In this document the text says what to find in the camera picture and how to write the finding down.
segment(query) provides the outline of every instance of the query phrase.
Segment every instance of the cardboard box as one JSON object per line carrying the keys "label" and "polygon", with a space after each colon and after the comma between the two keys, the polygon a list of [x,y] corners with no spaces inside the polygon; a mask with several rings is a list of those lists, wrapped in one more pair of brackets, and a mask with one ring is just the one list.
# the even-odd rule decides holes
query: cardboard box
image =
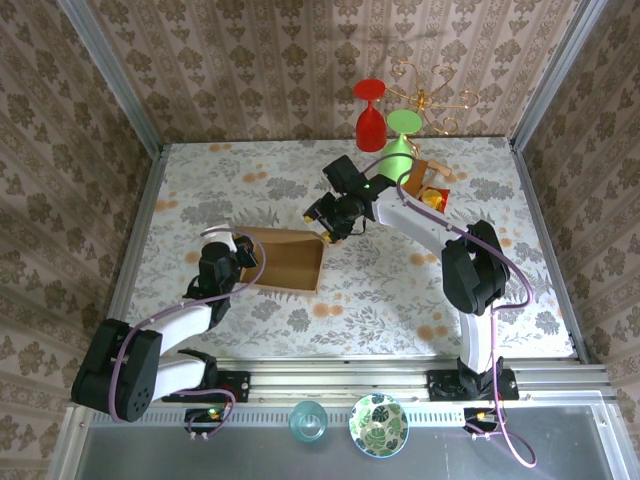
{"label": "cardboard box", "polygon": [[[314,232],[284,230],[280,228],[242,227],[238,230],[255,235],[264,246],[267,264],[255,283],[258,288],[285,292],[318,293],[322,264],[327,244]],[[256,247],[255,255],[261,264],[262,253]],[[244,271],[240,281],[254,279],[259,268]]]}
{"label": "cardboard box", "polygon": [[402,185],[404,191],[412,197],[415,197],[420,188],[422,188],[422,181],[424,180],[424,174],[428,166],[429,164],[424,160],[417,160],[413,172],[409,175],[409,179]]}

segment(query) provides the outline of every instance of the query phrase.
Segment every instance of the table surface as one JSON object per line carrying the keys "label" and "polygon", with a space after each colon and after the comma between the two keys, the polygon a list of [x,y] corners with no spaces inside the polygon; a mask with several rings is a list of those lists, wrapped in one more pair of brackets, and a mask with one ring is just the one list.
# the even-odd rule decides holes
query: table surface
{"label": "table surface", "polygon": [[[499,354],[573,355],[568,331],[514,160],[503,138],[418,139],[422,158],[453,169],[446,214],[494,225],[503,250],[529,278],[535,303],[501,313]],[[305,230],[302,213],[330,190],[321,170],[341,155],[363,168],[375,154],[352,140],[173,145],[135,282],[127,320],[177,303],[198,274],[200,232],[232,225]],[[251,290],[232,298],[216,328],[181,348],[218,357],[447,355],[460,349],[460,322],[442,291],[440,262],[390,227],[327,249],[319,293]],[[521,301],[515,275],[503,301]]]}

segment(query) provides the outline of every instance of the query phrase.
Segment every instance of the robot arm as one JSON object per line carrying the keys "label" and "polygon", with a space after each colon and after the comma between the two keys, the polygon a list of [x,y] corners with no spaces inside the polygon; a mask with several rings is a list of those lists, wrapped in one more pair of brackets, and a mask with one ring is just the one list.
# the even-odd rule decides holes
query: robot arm
{"label": "robot arm", "polygon": [[[323,172],[341,196],[325,194],[306,211],[305,217],[307,221],[319,221],[327,229],[325,237],[330,242],[348,238],[356,220],[364,216],[397,228],[441,260],[445,295],[460,315],[461,375],[464,372],[469,377],[467,383],[476,384],[469,387],[472,394],[477,395],[486,385],[476,380],[490,367],[491,328],[487,307],[504,294],[509,269],[495,256],[458,238],[451,230],[452,221],[440,212],[431,213],[441,218],[441,223],[448,228],[408,208],[406,202],[416,205],[418,202],[409,197],[401,200],[395,183],[383,175],[367,179],[346,156],[332,162]],[[471,234],[501,251],[490,224],[480,221],[468,228]]]}
{"label": "robot arm", "polygon": [[[233,239],[229,233],[208,235],[205,232],[205,236],[212,242],[202,249],[199,275],[189,283],[185,298],[205,300],[228,294],[240,280],[244,268],[257,266],[249,238]],[[215,327],[230,306],[228,296],[200,305],[186,305],[137,331],[127,346],[126,361],[115,385],[112,385],[114,359],[133,327],[119,320],[103,321],[74,380],[71,399],[110,413],[109,392],[115,388],[117,417],[133,422],[158,398],[181,390],[217,387],[215,358],[190,350],[181,350],[171,357],[161,356],[183,340]],[[240,396],[240,392],[236,392],[236,397]]]}

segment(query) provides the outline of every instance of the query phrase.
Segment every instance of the glass cup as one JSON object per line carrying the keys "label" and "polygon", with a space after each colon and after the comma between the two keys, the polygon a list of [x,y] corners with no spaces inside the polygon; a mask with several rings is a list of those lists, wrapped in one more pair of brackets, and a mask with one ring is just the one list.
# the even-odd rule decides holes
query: glass cup
{"label": "glass cup", "polygon": [[[404,153],[414,155],[415,152],[407,135],[417,132],[422,128],[420,115],[411,110],[394,110],[387,116],[389,128],[398,134],[398,138],[389,143],[382,151],[382,156],[394,153]],[[398,183],[398,180],[407,170],[411,168],[411,158],[406,156],[391,156],[378,166],[378,173]],[[409,180],[409,175],[405,175],[402,184]]]}
{"label": "glass cup", "polygon": [[300,402],[289,415],[289,429],[301,442],[314,442],[322,436],[328,421],[327,412],[319,403]]}
{"label": "glass cup", "polygon": [[385,85],[381,80],[360,80],[353,88],[356,97],[367,102],[367,108],[356,123],[356,145],[363,152],[377,152],[387,143],[387,125],[380,112],[373,108],[374,100],[382,98]]}

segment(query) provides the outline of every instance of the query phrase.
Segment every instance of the green plastic glass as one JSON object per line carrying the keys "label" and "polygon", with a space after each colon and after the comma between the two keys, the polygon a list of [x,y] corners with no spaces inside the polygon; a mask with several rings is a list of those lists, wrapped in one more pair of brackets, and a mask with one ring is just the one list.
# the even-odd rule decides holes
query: green plastic glass
{"label": "green plastic glass", "polygon": [[327,428],[327,412],[317,402],[305,401],[296,405],[289,415],[291,433],[301,442],[310,443],[319,439]]}
{"label": "green plastic glass", "polygon": [[[422,128],[422,119],[420,118],[420,115],[412,112],[411,110],[395,110],[387,115],[387,125],[389,125],[391,130],[398,134],[398,138],[389,143],[384,150],[382,150],[382,156],[393,153],[413,155],[413,146],[409,143],[407,135],[416,133]],[[400,176],[410,168],[410,158],[404,156],[389,157],[380,162],[378,166],[378,173],[397,183]],[[404,184],[407,180],[409,180],[409,175],[406,175],[402,179],[402,183]]]}

